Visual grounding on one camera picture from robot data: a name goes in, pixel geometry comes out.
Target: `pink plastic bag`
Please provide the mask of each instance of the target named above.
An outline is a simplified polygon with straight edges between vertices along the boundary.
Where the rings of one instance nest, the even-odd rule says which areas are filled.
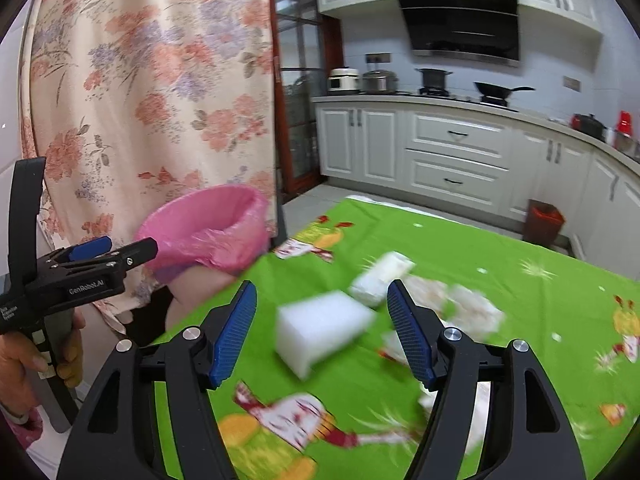
[[[158,256],[146,266],[161,282],[194,264],[234,274],[267,250],[267,205],[253,187],[209,187],[163,205],[140,226],[136,240],[158,243]],[[163,277],[169,269],[175,269],[172,276]]]

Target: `rice cooker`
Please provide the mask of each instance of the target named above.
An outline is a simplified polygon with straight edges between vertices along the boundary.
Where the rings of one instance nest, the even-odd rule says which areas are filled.
[[[354,95],[360,93],[360,73],[354,68],[336,68],[329,76],[329,95]]]

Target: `human hand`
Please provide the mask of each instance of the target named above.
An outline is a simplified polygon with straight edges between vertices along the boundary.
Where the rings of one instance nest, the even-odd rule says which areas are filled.
[[[75,388],[82,381],[82,337],[85,326],[82,313],[74,311],[73,329],[63,348],[64,362],[57,368],[67,388]],[[33,393],[26,370],[46,372],[49,365],[38,349],[19,332],[0,335],[0,403],[15,416],[27,413],[40,401]]]

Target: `kitchen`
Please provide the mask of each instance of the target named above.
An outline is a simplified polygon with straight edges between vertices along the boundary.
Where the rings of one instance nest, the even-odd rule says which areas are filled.
[[[482,6],[500,19],[478,18]],[[640,278],[640,166],[628,138],[640,124],[640,41],[615,0],[318,0],[318,7],[340,19],[344,66],[357,71],[338,72],[328,96],[312,99],[329,184],[515,232],[529,199],[542,200],[566,219],[558,243]],[[453,41],[462,27],[474,37]],[[486,92],[482,83],[504,89]],[[354,86],[369,94],[344,95]],[[519,87],[531,89],[509,92]]]

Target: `silver screw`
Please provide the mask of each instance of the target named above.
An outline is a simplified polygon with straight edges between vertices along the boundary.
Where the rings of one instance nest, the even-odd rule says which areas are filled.
[[[523,341],[522,339],[516,339],[513,342],[513,347],[518,352],[528,352],[529,351],[529,343],[527,343],[526,341]]]
[[[131,342],[131,339],[123,339],[122,341],[118,341],[118,344],[116,345],[116,350],[118,352],[124,353],[131,350],[132,346],[133,346],[133,343]]]
[[[449,341],[460,341],[462,339],[462,332],[457,328],[450,327],[444,331],[444,337]]]
[[[182,337],[187,341],[193,341],[200,337],[200,329],[197,326],[190,326],[182,332]]]

